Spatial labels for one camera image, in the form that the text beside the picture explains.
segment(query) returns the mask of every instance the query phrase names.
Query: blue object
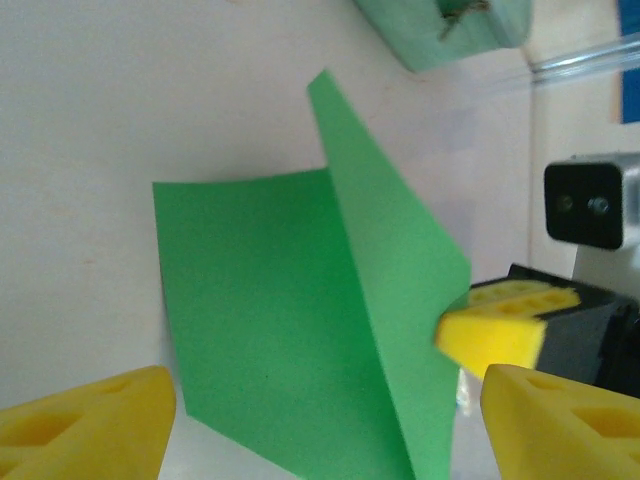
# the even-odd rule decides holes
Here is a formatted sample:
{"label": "blue object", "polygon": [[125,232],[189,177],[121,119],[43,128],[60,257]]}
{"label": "blue object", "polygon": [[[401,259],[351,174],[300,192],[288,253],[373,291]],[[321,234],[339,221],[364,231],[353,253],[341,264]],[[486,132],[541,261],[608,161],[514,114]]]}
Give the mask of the blue object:
{"label": "blue object", "polygon": [[[640,1],[618,0],[622,35],[640,32]],[[622,123],[640,122],[640,69],[622,74]]]}

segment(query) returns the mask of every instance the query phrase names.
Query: folded green paper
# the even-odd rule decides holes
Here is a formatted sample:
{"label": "folded green paper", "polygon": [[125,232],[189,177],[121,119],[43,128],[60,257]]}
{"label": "folded green paper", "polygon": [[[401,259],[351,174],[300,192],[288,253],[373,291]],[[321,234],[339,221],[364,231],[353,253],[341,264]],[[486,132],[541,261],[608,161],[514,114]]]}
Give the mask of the folded green paper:
{"label": "folded green paper", "polygon": [[448,478],[432,339],[468,262],[331,76],[309,93],[328,168],[154,185],[187,411],[303,478]]}

